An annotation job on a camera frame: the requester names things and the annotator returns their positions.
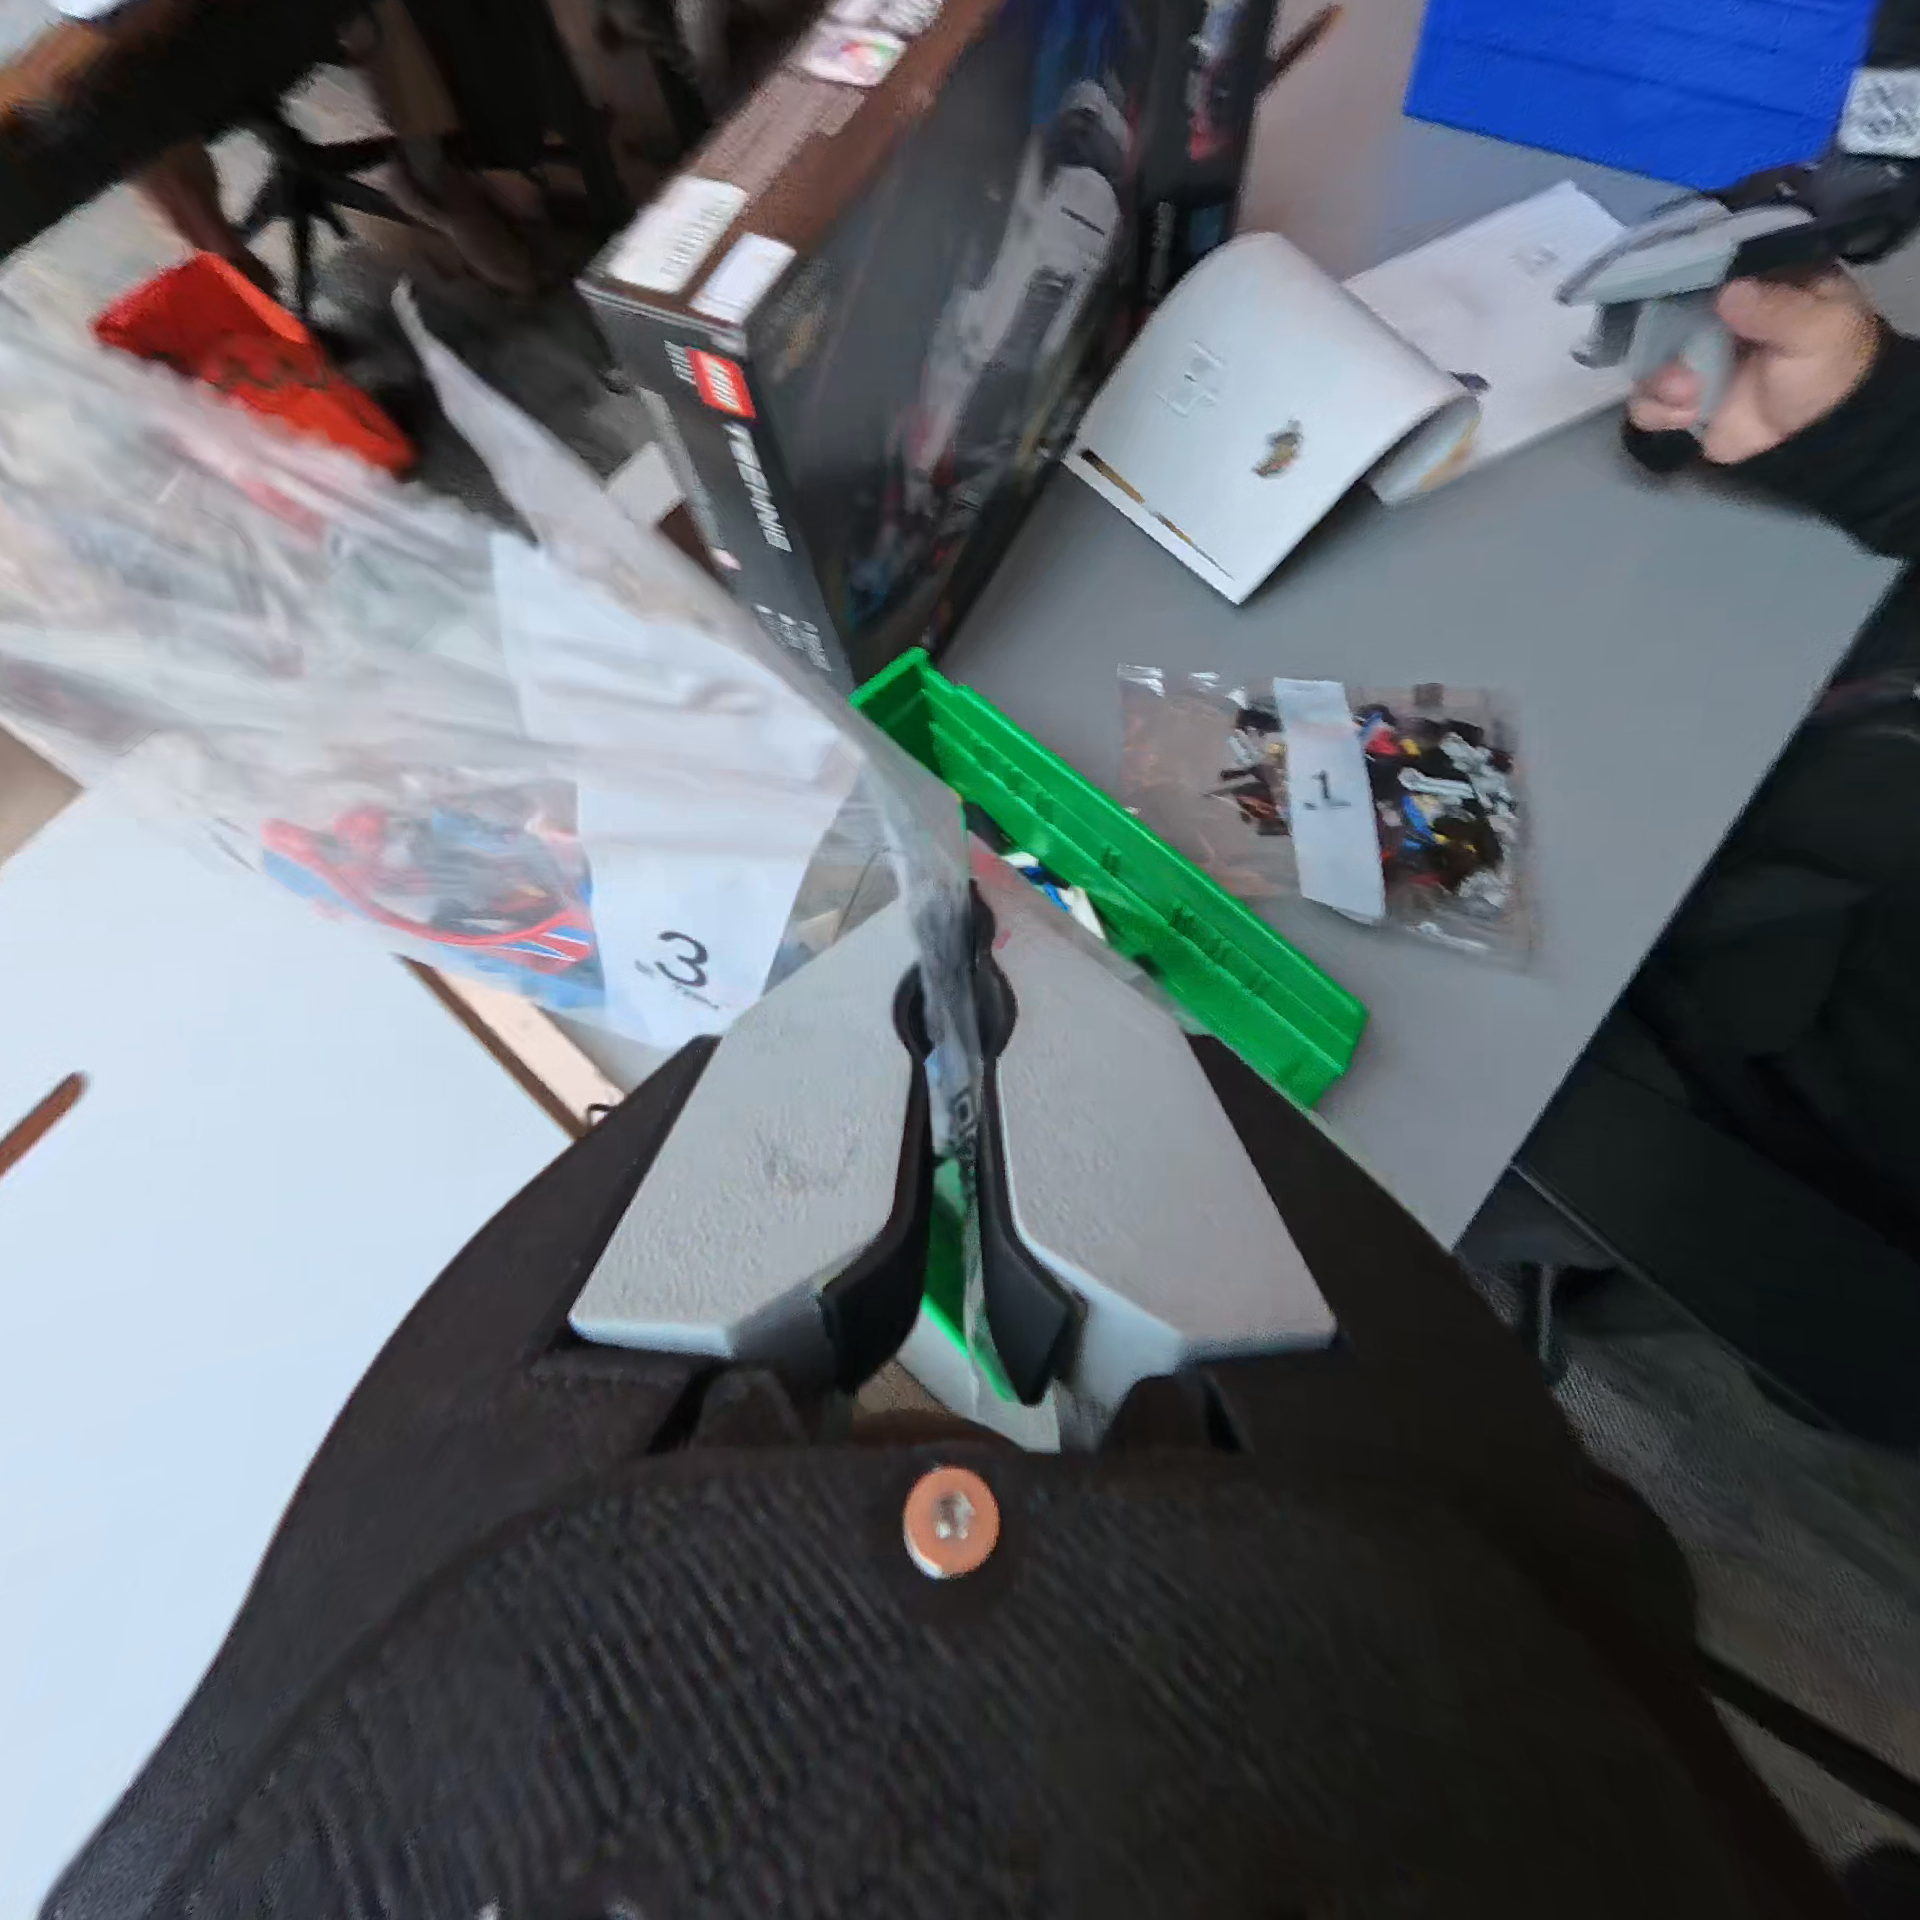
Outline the white instruction booklet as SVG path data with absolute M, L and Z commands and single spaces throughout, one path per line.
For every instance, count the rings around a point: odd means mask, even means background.
M 1170 289 L 1064 468 L 1244 607 L 1347 495 L 1394 505 L 1449 481 L 1476 441 L 1482 393 L 1257 232 Z

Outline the red plastic crate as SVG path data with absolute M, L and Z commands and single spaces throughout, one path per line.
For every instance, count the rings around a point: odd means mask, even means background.
M 303 440 L 391 476 L 416 468 L 411 440 L 321 339 L 216 253 L 194 251 L 129 289 L 90 332 L 103 348 L 198 380 Z

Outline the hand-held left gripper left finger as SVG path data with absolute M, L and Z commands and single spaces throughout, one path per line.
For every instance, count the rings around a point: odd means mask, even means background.
M 897 900 L 707 1050 L 568 1329 L 860 1391 L 921 1312 L 927 1057 L 921 954 Z

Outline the black lego set box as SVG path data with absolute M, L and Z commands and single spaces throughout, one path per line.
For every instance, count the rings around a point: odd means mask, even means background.
M 1232 234 L 1280 4 L 816 4 L 586 269 L 720 584 L 854 690 L 963 620 Z

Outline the small clear bag of bricks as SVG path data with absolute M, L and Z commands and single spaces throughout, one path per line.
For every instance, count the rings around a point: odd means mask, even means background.
M 1119 687 L 1120 800 L 1230 897 L 1530 960 L 1530 809 L 1504 698 L 1143 663 Z

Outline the blue plastic bin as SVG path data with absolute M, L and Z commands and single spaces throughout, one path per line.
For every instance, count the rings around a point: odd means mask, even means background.
M 1830 146 L 1875 2 L 1430 2 L 1419 122 L 1715 188 Z

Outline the large clear plastic bag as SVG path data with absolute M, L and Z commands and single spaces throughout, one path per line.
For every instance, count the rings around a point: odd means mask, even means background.
M 894 914 L 977 1065 L 955 795 L 398 314 L 526 532 L 4 312 L 4 721 L 379 949 L 659 1050 Z

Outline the person's right forearm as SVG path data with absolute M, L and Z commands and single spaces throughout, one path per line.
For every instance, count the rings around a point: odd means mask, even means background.
M 1918 563 L 1918 341 L 1878 321 L 1854 392 L 1734 476 L 1871 554 Z

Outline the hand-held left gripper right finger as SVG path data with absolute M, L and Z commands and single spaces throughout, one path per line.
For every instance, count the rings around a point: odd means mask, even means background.
M 1192 1035 L 1027 881 L 971 883 L 977 1241 L 1000 1370 L 1090 1449 L 1145 1381 L 1337 1317 Z

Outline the black office chair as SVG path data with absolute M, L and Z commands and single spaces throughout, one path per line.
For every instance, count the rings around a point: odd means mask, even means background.
M 292 305 L 319 229 L 419 229 L 507 297 L 543 287 L 534 216 L 610 237 L 634 167 L 678 160 L 728 75 L 723 4 L 58 4 L 4 53 L 4 257 L 131 186 L 194 253 Z

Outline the person's black clothing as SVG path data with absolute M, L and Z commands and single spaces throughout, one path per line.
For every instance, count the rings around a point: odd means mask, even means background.
M 1907 564 L 1459 1250 L 1647 1287 L 1808 1425 L 1918 1440 Z

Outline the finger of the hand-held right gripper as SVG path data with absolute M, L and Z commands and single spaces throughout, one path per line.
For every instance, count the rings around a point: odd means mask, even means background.
M 1735 274 L 1739 249 L 1811 225 L 1814 212 L 1790 202 L 1729 209 L 1691 200 L 1624 232 L 1558 289 L 1558 301 L 1620 307 L 1705 292 Z

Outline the white paper sheet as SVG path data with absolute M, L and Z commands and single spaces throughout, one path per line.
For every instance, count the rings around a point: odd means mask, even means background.
M 1561 287 L 1625 226 L 1560 184 L 1345 281 L 1383 324 L 1480 399 L 1472 458 L 1523 450 L 1627 396 L 1627 371 L 1578 360 L 1590 305 Z

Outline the green plastic tray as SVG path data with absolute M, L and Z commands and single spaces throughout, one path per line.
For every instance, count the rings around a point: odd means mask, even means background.
M 1302 1101 L 1315 1106 L 1351 1065 L 1362 1028 L 1355 996 L 1002 712 L 953 687 L 924 651 L 886 665 L 854 705 L 960 803 L 1008 829 L 1018 851 L 1090 898 L 1103 931 L 1090 939 L 1152 985 L 1196 1035 L 1208 1073 L 1234 1067 L 1232 1082 L 1251 1090 L 1257 1120 Z M 979 851 L 977 881 L 1027 877 L 1002 856 Z M 1019 1401 L 980 1307 L 977 1175 L 969 1225 L 968 1305 L 951 1321 L 988 1386 L 1004 1401 Z

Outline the person's right hand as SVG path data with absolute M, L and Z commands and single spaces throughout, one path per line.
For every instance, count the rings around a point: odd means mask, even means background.
M 1644 380 L 1624 420 L 1641 435 L 1691 440 L 1708 464 L 1737 466 L 1839 410 L 1881 352 L 1881 317 L 1858 279 L 1830 268 L 1792 279 L 1731 279 L 1718 297 L 1735 365 L 1713 416 L 1680 365 Z

